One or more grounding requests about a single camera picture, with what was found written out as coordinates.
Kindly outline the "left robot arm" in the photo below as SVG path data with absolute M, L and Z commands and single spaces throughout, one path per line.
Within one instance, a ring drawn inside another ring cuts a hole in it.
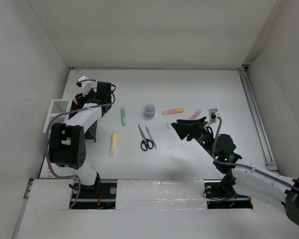
M 64 178 L 77 179 L 84 192 L 94 198 L 101 193 L 101 185 L 99 174 L 86 162 L 86 141 L 96 140 L 98 120 L 114 104 L 116 86 L 93 79 L 79 80 L 76 85 L 81 91 L 73 98 L 70 111 L 58 114 L 48 124 L 45 154 L 54 177 L 62 178 L 53 165 L 68 170 Z

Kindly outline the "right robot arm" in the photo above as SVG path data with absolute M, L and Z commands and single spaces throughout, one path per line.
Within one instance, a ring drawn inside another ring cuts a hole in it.
M 195 139 L 212 157 L 213 164 L 224 174 L 220 190 L 227 197 L 248 196 L 268 204 L 299 226 L 299 177 L 281 176 L 250 162 L 241 162 L 236 145 L 228 134 L 207 130 L 206 118 L 178 119 L 171 124 L 180 139 Z

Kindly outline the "pink purple highlighter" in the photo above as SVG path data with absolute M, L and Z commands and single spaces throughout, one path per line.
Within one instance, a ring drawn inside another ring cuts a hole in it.
M 202 113 L 202 109 L 197 109 L 194 112 L 194 114 L 189 118 L 189 120 L 195 120 L 195 119 L 197 119 L 200 116 L 201 113 Z

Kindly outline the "orange yellow highlighter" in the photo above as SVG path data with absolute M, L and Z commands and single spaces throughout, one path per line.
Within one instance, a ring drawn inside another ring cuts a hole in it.
M 173 114 L 181 114 L 183 112 L 184 112 L 184 108 L 176 108 L 176 109 L 165 110 L 162 112 L 162 114 L 166 116 L 166 115 L 173 115 Z

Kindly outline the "green highlighter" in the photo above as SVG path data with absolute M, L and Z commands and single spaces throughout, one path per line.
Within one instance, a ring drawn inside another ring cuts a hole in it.
M 127 125 L 126 109 L 124 106 L 121 107 L 121 122 L 122 122 L 122 126 Z

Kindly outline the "black slotted container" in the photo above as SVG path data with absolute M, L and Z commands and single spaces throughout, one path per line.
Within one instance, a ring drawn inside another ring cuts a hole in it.
M 94 121 L 89 127 L 84 126 L 84 137 L 85 140 L 92 140 L 96 142 L 96 134 L 97 134 L 98 120 Z

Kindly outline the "blue ballpoint pen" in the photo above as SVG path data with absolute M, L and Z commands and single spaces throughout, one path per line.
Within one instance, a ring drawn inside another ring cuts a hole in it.
M 150 140 L 151 140 L 152 143 L 153 143 L 154 148 L 157 150 L 157 145 L 156 145 L 156 143 L 155 143 L 154 138 L 152 137 L 152 134 L 151 134 L 150 131 L 149 131 L 149 128 L 148 128 L 147 126 L 145 126 L 145 128 L 146 128 L 146 131 L 147 131 L 147 133 L 148 133 L 148 135 L 149 135 Z

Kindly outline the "jar of paper clips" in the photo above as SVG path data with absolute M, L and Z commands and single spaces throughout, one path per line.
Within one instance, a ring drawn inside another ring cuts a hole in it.
M 144 107 L 144 115 L 148 119 L 152 119 L 155 116 L 155 106 L 152 104 L 147 104 Z

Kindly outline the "white slotted container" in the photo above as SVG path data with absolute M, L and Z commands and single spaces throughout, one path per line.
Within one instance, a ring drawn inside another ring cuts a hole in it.
M 48 114 L 43 127 L 43 133 L 46 133 L 48 124 L 55 116 L 65 112 L 69 112 L 70 107 L 71 107 L 71 103 L 68 100 L 52 100 L 50 102 Z

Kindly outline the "black handled scissors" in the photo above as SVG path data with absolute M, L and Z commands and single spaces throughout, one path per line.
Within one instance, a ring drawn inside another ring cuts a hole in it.
M 138 125 L 138 128 L 139 128 L 139 131 L 140 131 L 140 134 L 141 134 L 141 137 L 142 137 L 142 141 L 141 141 L 141 150 L 142 151 L 148 151 L 148 150 L 151 150 L 153 149 L 154 145 L 153 145 L 153 142 L 146 138 L 142 128 L 140 125 Z

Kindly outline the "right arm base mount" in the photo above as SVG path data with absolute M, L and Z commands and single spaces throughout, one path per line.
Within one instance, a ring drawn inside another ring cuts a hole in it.
M 233 189 L 235 180 L 232 172 L 219 180 L 204 180 L 202 196 L 207 200 L 207 209 L 253 209 L 251 198 Z

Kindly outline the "aluminium rail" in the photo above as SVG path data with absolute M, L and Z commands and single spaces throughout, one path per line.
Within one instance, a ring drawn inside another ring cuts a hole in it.
M 247 66 L 243 65 L 241 68 L 238 69 L 238 72 L 249 105 L 249 109 L 252 115 L 252 119 L 254 121 L 257 135 L 261 144 L 262 152 L 264 155 L 265 166 L 267 170 L 279 174 L 279 170 L 272 153 L 272 149 L 257 107 L 257 103 L 251 88 L 251 84 L 246 69 Z

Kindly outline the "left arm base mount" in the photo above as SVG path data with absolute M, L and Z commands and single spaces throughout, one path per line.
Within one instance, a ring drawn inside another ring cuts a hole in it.
M 116 208 L 117 179 L 101 179 L 97 176 L 92 186 L 82 185 L 78 194 L 78 183 L 69 184 L 72 190 L 69 206 L 78 210 L 113 210 Z

